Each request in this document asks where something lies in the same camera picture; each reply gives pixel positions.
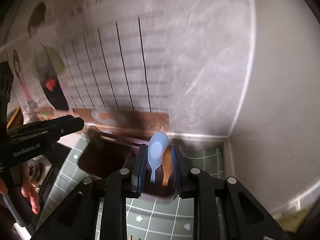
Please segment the person's left hand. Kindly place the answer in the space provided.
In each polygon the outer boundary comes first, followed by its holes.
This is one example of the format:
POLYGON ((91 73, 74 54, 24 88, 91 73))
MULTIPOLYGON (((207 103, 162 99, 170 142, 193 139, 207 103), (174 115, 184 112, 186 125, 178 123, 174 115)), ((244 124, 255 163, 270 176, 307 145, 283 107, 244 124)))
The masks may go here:
MULTIPOLYGON (((31 184, 31 180, 29 177, 29 166, 27 163, 20 164, 20 174, 22 176, 21 195, 24 198, 28 198, 30 200, 32 212, 38 215, 41 211, 39 204, 39 195, 37 194, 35 188, 31 184)), ((1 194, 7 194, 7 192, 7 186, 1 178, 1 194)), ((8 208, 5 207, 3 200, 1 200, 1 210, 8 211, 8 208)))

